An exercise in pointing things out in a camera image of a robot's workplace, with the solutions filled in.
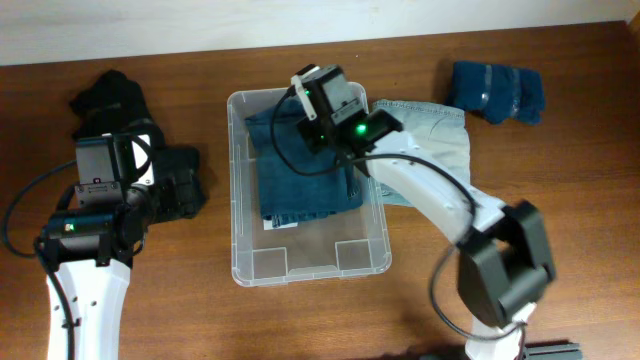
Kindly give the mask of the dark blue jeans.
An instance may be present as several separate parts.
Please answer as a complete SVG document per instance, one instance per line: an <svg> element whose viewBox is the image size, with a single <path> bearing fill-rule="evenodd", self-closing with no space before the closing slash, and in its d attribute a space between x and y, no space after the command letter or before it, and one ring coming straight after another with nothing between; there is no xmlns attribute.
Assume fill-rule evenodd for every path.
<svg viewBox="0 0 640 360"><path fill-rule="evenodd" d="M334 165L330 149L313 154L296 125L305 116L294 99L245 119L254 148L260 215L274 225L306 222L354 210L363 197L354 170Z"/></svg>

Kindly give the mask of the light blue jeans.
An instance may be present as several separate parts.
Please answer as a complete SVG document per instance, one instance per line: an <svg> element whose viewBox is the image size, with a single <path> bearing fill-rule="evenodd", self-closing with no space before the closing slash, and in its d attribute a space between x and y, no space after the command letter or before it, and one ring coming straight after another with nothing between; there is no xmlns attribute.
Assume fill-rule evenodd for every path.
<svg viewBox="0 0 640 360"><path fill-rule="evenodd" d="M387 99L376 101L373 109L382 109L395 117L418 146L452 174L471 182L471 146L463 110L429 102Z"/></svg>

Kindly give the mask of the teal taped cloth bundle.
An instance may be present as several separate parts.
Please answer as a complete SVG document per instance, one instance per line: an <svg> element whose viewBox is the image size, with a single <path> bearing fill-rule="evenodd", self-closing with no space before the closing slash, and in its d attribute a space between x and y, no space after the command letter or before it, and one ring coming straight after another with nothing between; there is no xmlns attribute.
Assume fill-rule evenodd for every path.
<svg viewBox="0 0 640 360"><path fill-rule="evenodd" d="M480 114L490 124L511 118L536 125L546 101L539 72L498 64L457 61L453 64L446 105Z"/></svg>

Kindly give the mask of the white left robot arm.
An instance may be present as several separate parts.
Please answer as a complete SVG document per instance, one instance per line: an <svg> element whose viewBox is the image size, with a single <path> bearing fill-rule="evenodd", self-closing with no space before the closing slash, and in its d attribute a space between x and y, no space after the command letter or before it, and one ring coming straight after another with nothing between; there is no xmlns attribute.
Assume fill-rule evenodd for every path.
<svg viewBox="0 0 640 360"><path fill-rule="evenodd" d="M47 276L50 359L115 359L133 259L150 226L195 217L197 169L153 165L140 176L79 172L34 241Z"/></svg>

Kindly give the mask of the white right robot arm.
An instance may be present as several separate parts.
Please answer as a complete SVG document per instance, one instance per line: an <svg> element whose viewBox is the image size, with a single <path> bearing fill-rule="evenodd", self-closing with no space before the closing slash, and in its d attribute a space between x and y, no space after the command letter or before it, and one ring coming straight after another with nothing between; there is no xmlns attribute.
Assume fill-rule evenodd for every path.
<svg viewBox="0 0 640 360"><path fill-rule="evenodd" d="M466 331L439 305L440 319L465 337L471 359L521 359L528 319L556 270L543 218L527 201L509 206L452 174L383 110L350 116L307 115L298 127L312 150L324 146L341 165L391 187L447 238L429 282L458 258L457 291L473 316Z"/></svg>

